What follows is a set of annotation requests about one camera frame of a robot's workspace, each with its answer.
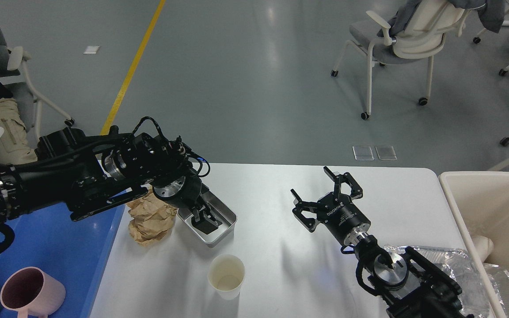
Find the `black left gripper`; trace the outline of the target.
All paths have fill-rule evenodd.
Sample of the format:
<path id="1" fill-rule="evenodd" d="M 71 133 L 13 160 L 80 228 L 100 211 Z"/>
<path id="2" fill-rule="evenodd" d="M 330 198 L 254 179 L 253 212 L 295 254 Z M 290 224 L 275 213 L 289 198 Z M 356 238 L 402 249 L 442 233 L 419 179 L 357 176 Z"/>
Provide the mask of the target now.
<path id="1" fill-rule="evenodd" d="M 199 177 L 182 176 L 164 187 L 153 183 L 153 193 L 158 199 L 173 207 L 192 211 L 192 226 L 203 234 L 214 232 L 221 224 L 201 196 L 208 190 Z"/>

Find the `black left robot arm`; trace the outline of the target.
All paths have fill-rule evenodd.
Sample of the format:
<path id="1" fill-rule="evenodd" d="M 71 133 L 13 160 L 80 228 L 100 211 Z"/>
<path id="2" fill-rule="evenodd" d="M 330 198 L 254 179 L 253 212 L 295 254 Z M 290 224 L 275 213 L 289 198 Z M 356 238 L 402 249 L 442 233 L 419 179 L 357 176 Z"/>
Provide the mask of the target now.
<path id="1" fill-rule="evenodd" d="M 168 139 L 156 121 L 157 136 L 120 133 L 116 125 L 102 136 L 87 136 L 67 127 L 40 138 L 37 161 L 13 165 L 0 163 L 0 254 L 14 241 L 6 225 L 53 204 L 64 202 L 73 221 L 86 219 L 110 208 L 143 197 L 145 185 L 153 194 L 176 208 L 192 212 L 192 226 L 204 234 L 220 227 L 212 207 L 203 198 L 208 192 L 199 165 L 206 159 L 194 153 L 181 137 Z"/>

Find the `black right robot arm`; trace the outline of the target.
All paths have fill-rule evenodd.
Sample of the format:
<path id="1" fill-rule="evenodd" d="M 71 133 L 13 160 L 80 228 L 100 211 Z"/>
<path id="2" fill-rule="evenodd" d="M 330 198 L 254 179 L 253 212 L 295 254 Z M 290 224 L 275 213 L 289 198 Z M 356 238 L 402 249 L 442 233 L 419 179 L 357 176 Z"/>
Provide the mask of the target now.
<path id="1" fill-rule="evenodd" d="M 341 245 L 341 253 L 356 257 L 358 285 L 386 304 L 391 318 L 473 318 L 460 296 L 464 288 L 414 246 L 388 251 L 389 239 L 456 242 L 458 228 L 444 207 L 435 174 L 418 168 L 375 168 L 364 172 L 323 171 L 331 191 L 305 201 L 294 190 L 293 215 L 313 233 L 324 225 Z"/>

